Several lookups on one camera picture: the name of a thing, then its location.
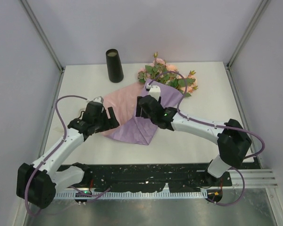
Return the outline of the purple wrapping paper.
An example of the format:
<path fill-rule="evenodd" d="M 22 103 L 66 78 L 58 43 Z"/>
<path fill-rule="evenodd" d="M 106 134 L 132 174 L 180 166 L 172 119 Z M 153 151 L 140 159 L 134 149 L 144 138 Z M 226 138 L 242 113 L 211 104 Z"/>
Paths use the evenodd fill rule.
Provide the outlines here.
<path fill-rule="evenodd" d="M 149 145 L 158 127 L 149 119 L 135 116 L 137 97 L 146 95 L 145 85 L 139 82 L 106 95 L 104 107 L 113 108 L 119 127 L 101 132 L 101 135 L 125 143 Z"/>

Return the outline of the pink flower bunch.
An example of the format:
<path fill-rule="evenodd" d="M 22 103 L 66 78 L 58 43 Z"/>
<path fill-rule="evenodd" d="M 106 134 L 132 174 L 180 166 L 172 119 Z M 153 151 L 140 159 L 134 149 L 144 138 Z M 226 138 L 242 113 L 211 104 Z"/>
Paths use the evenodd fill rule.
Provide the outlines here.
<path fill-rule="evenodd" d="M 182 94 L 186 89 L 185 81 L 187 82 L 187 94 L 185 97 L 190 97 L 191 94 L 198 89 L 197 79 L 195 77 L 196 72 L 194 70 L 182 77 L 176 73 L 179 71 L 175 65 L 167 63 L 166 60 L 158 57 L 158 52 L 153 54 L 153 58 L 152 63 L 145 65 L 137 72 L 137 79 L 140 83 L 144 84 L 147 79 L 153 80 L 159 74 L 164 73 L 160 75 L 156 81 L 175 88 Z"/>

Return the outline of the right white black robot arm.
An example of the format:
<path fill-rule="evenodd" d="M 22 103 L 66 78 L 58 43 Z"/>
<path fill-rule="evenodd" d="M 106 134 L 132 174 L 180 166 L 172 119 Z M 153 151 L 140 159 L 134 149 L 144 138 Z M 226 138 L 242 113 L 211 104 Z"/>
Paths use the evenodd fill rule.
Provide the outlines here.
<path fill-rule="evenodd" d="M 201 124 L 199 120 L 182 116 L 174 107 L 164 108 L 150 95 L 137 97 L 136 111 L 137 117 L 150 119 L 160 129 L 186 132 L 218 146 L 218 156 L 209 163 L 204 173 L 204 180 L 210 186 L 216 185 L 230 168 L 241 166 L 251 145 L 250 137 L 234 119 L 224 123 L 226 128 L 211 127 L 208 122 Z"/>

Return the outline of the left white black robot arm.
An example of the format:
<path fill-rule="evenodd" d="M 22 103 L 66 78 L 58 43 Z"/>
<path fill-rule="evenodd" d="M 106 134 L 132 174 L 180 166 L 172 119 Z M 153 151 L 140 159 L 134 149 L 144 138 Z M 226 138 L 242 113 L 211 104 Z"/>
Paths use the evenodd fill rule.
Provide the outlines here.
<path fill-rule="evenodd" d="M 19 167 L 16 195 L 44 209 L 56 193 L 72 185 L 89 187 L 92 172 L 87 165 L 76 162 L 64 171 L 59 171 L 59 167 L 88 137 L 118 126 L 113 108 L 106 109 L 102 97 L 90 101 L 82 117 L 64 126 L 64 135 L 50 150 L 32 164 L 23 163 Z"/>

